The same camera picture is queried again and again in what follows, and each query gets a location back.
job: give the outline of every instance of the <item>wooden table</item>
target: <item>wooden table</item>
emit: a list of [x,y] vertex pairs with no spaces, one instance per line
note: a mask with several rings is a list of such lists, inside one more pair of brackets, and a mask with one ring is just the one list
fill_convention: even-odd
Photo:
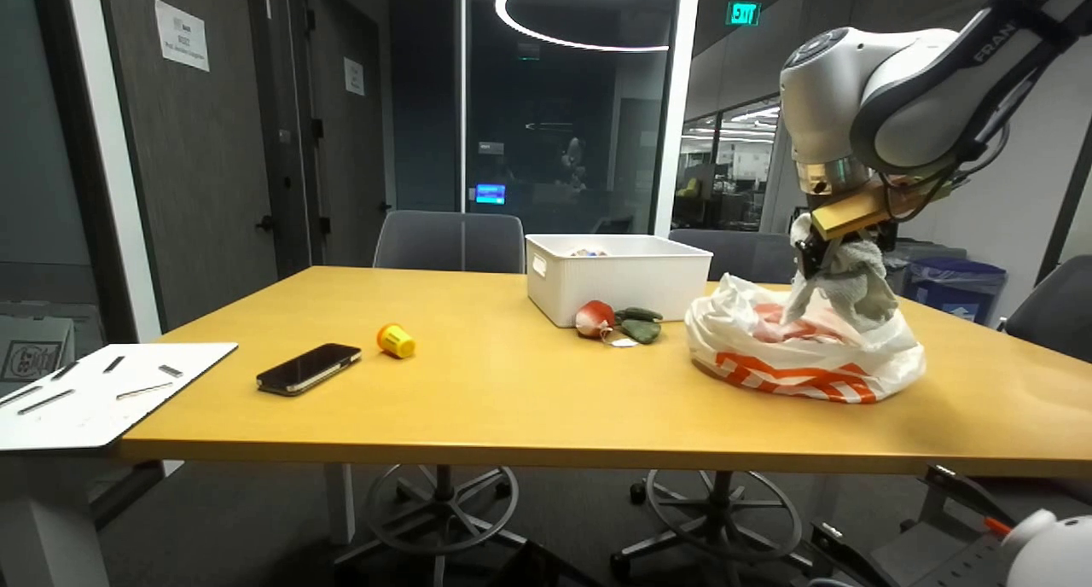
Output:
[[[558,330],[523,276],[309,268],[171,331],[239,349],[121,440],[130,459],[418,463],[1092,477],[1092,366],[904,303],[928,371],[877,405],[738,390],[689,361],[682,323],[612,349]],[[380,355],[401,323],[417,355]],[[320,343],[357,366],[300,397],[261,370]]]

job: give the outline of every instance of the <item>yellow cup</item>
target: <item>yellow cup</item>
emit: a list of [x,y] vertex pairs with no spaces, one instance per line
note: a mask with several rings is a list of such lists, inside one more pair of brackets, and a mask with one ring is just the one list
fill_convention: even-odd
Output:
[[384,352],[397,358],[413,357],[414,350],[417,350],[417,343],[414,342],[414,338],[411,338],[402,326],[394,325],[394,323],[379,330],[376,343]]

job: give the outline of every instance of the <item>door handle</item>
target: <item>door handle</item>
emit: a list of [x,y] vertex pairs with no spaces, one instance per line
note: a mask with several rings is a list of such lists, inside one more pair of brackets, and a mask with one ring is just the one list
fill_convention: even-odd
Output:
[[254,229],[262,229],[264,232],[270,232],[274,226],[276,226],[276,221],[273,220],[270,214],[265,214],[262,216],[262,220],[258,225],[254,225]]

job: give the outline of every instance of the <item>exit sign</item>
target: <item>exit sign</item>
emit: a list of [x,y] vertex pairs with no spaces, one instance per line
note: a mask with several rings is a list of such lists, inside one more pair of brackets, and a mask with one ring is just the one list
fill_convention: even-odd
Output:
[[758,14],[761,10],[762,5],[757,2],[729,2],[725,24],[728,26],[757,26]]

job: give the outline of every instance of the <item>black phone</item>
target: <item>black phone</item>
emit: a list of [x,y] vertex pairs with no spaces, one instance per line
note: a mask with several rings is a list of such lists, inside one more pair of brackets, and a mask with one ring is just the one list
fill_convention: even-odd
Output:
[[258,390],[297,396],[359,361],[359,358],[358,347],[322,345],[258,374]]

